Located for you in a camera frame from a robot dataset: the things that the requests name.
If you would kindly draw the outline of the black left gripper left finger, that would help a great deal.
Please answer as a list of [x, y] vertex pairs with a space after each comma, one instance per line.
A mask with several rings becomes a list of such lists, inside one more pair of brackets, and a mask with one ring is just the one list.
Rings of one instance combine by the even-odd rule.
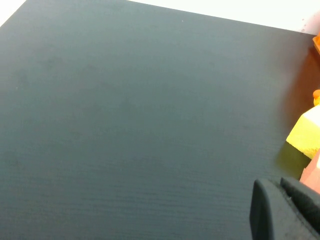
[[320, 232], [304, 219], [280, 181], [254, 181], [249, 214], [252, 239], [318, 240]]

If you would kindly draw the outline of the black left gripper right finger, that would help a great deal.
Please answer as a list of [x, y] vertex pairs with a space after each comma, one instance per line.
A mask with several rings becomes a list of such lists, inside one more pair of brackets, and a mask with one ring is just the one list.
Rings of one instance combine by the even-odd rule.
[[294, 178], [280, 180], [280, 186], [295, 204], [304, 219], [320, 231], [320, 194]]

